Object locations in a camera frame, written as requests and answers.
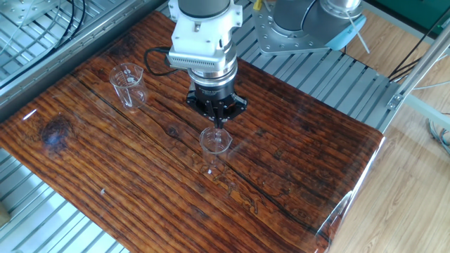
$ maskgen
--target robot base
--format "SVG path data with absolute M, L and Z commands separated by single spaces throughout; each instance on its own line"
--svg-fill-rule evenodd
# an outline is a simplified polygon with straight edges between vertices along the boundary
M 294 53 L 313 53 L 327 51 L 329 48 L 304 32 L 283 31 L 273 19 L 275 2 L 268 2 L 271 11 L 262 6 L 260 11 L 253 10 L 252 19 L 261 53 L 264 55 L 288 55 Z

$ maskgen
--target wood grain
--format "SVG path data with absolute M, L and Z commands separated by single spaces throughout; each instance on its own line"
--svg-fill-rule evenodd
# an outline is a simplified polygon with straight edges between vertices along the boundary
M 2 124 L 0 145 L 133 252 L 316 251 L 383 136 L 240 61 L 249 108 L 226 123 L 221 166 L 206 169 L 198 136 L 212 123 L 184 104 L 185 72 L 146 73 L 138 112 L 109 84 L 114 66 L 143 65 L 173 29 L 149 15 Z M 149 62 L 164 71 L 161 56 Z

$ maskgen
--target dark knot in wood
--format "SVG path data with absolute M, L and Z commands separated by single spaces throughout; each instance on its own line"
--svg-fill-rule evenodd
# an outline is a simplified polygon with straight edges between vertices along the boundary
M 47 145 L 64 145 L 65 137 L 71 131 L 69 121 L 61 115 L 54 117 L 41 131 L 41 139 Z

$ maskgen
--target clear measuring cup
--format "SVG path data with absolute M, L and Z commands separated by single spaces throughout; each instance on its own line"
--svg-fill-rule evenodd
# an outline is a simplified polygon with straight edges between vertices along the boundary
M 203 159 L 208 166 L 218 165 L 220 154 L 225 153 L 231 145 L 233 138 L 225 129 L 208 127 L 200 134 L 200 145 L 203 149 Z
M 115 66 L 110 73 L 110 82 L 123 106 L 131 111 L 145 105 L 148 90 L 142 78 L 143 68 L 133 63 Z

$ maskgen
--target cable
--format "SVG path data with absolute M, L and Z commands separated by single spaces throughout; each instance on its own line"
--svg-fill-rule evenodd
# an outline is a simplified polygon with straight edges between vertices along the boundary
M 3 52 L 6 50 L 6 48 L 9 46 L 9 44 L 12 42 L 13 37 L 15 35 L 15 33 L 17 33 L 18 30 L 20 30 L 20 28 L 22 28 L 23 23 L 26 21 L 26 19 L 28 18 L 28 14 L 30 14 L 30 10 L 31 7 L 33 6 L 34 2 L 36 0 L 33 0 L 33 2 L 31 2 L 30 7 L 28 8 L 27 14 L 25 14 L 25 17 L 23 18 L 23 21 L 21 22 L 21 24 L 15 29 L 15 31 L 13 32 L 13 35 L 11 35 L 11 38 L 9 38 L 9 40 L 6 42 L 6 45 L 3 47 L 3 49 L 0 51 L 0 55 L 3 54 Z
M 403 75 L 406 74 L 406 73 L 408 73 L 408 72 L 409 72 L 410 70 L 412 70 L 414 67 L 415 67 L 415 65 L 409 67 L 407 70 L 405 70 L 405 71 L 403 71 L 402 73 L 398 74 L 397 76 L 395 76 L 395 77 L 389 79 L 389 82 L 392 82 L 392 81 L 394 81 L 394 80 L 396 80 L 396 79 L 398 79 L 398 78 L 403 79 L 403 78 L 404 78 Z
M 448 54 L 444 54 L 443 56 L 439 57 L 439 59 L 436 60 L 436 63 L 437 63 L 438 61 L 444 59 L 444 58 L 447 57 L 447 56 L 448 56 Z M 406 67 L 411 66 L 413 63 L 414 63 L 414 62 L 409 63 L 408 65 L 406 65 L 406 66 L 400 68 L 399 70 L 403 70 L 403 69 L 405 69 Z M 403 78 L 408 77 L 408 76 L 409 76 L 409 74 L 405 74 L 404 76 L 401 76 L 401 77 L 398 77 L 398 78 L 394 77 L 394 78 L 392 78 L 390 81 L 391 81 L 391 82 L 399 82 L 400 80 L 402 80 Z
M 269 3 L 267 3 L 267 0 L 262 0 L 262 1 L 264 2 L 264 5 L 266 6 L 267 10 L 268 10 L 269 12 L 271 12 L 272 10 L 271 10 L 271 8 L 270 8 Z
M 441 133 L 438 134 L 436 127 L 435 127 L 435 123 L 432 122 L 430 119 L 427 119 L 428 122 L 428 131 L 430 132 L 431 136 L 439 143 L 442 145 L 442 147 L 445 149 L 445 151 L 447 151 L 447 153 L 450 155 L 450 145 L 449 143 L 447 143 L 447 141 L 445 141 L 444 139 L 444 134 L 448 133 L 448 131 L 446 129 L 442 129 Z
M 65 31 L 64 31 L 61 39 L 59 40 L 58 44 L 64 39 L 64 37 L 67 36 L 67 34 L 69 33 L 70 28 L 72 27 L 72 24 L 73 24 L 73 20 L 75 17 L 75 2 L 74 2 L 74 0 L 72 0 L 70 2 L 72 3 L 72 15 L 70 16 L 69 25 L 67 25 L 67 27 L 65 28 Z
M 15 79 L 17 79 L 17 77 L 19 77 L 19 76 L 21 76 L 22 74 L 26 73 L 26 71 L 31 70 L 31 69 L 32 69 L 33 67 L 35 67 L 36 65 L 40 64 L 43 60 L 47 59 L 49 56 L 53 55 L 53 54 L 58 50 L 58 48 L 60 48 L 60 47 L 62 47 L 62 46 L 64 46 L 64 45 L 66 45 L 67 43 L 69 43 L 69 42 L 75 37 L 76 33 L 78 33 L 79 29 L 81 28 L 82 23 L 83 23 L 83 21 L 84 21 L 84 16 L 86 15 L 86 2 L 85 2 L 85 0 L 82 0 L 82 1 L 83 1 L 83 13 L 82 13 L 82 18 L 80 19 L 77 28 L 76 28 L 75 31 L 72 33 L 72 35 L 70 36 L 70 38 L 67 39 L 66 41 L 64 41 L 64 43 L 58 45 L 58 47 L 53 46 L 53 48 L 52 48 L 45 56 L 43 56 L 42 58 L 40 58 L 37 62 L 33 63 L 31 66 L 27 67 L 27 68 L 26 68 L 25 70 L 23 70 L 21 73 L 17 74 L 14 78 L 12 78 L 11 80 L 9 80 L 7 83 L 3 84 L 3 85 L 0 87 L 0 89 L 3 88 L 3 87 L 5 87 L 6 85 L 10 84 L 11 82 L 13 82 Z
M 86 0 L 82 0 L 83 1 L 83 12 L 82 12 L 82 18 L 79 20 L 79 24 L 77 26 L 77 28 L 75 28 L 75 31 L 70 35 L 69 39 L 65 40 L 61 45 L 58 45 L 58 48 L 60 48 L 61 46 L 65 46 L 67 43 L 69 43 L 70 41 L 72 41 L 75 38 L 75 35 L 77 35 L 79 29 L 82 27 L 82 23 L 84 20 L 84 16 L 86 15 Z M 75 0 L 72 0 L 72 10 L 75 10 Z
M 413 91 L 417 91 L 420 89 L 428 89 L 428 88 L 432 88 L 432 87 L 436 87 L 436 86 L 441 86 L 444 84 L 450 84 L 450 81 L 447 82 L 442 82 L 442 83 L 438 83 L 438 84 L 433 84 L 433 85 L 428 85 L 428 86 L 424 86 L 424 87 L 418 87 L 418 88 L 414 88 Z
M 398 66 L 395 67 L 394 71 L 388 76 L 388 78 L 391 78 L 393 75 L 399 72 L 399 68 L 405 63 L 406 60 L 408 60 L 409 56 L 413 54 L 413 52 L 419 47 L 419 45 L 422 43 L 422 41 L 433 31 L 433 29 L 436 27 L 437 24 L 441 21 L 442 18 L 450 11 L 450 6 L 447 8 L 447 10 L 436 20 L 436 22 L 433 24 L 433 26 L 428 30 L 426 34 L 420 38 L 419 42 L 413 47 L 411 51 L 409 51 L 408 55 L 398 64 Z
M 148 54 L 151 52 L 157 52 L 157 53 L 163 53 L 165 55 L 167 55 L 170 51 L 170 47 L 167 46 L 160 46 L 160 47 L 155 47 L 155 48 L 150 48 L 147 49 L 147 51 L 144 53 L 143 55 L 143 62 L 147 67 L 147 70 L 149 71 L 149 73 L 151 73 L 152 75 L 155 75 L 157 77 L 161 77 L 161 76 L 166 76 L 172 73 L 177 72 L 178 70 L 172 70 L 166 73 L 155 73 L 154 71 L 152 71 L 152 69 L 150 68 L 150 65 L 148 64 Z M 165 65 L 169 65 L 168 61 L 167 61 L 167 57 L 164 59 L 164 63 Z

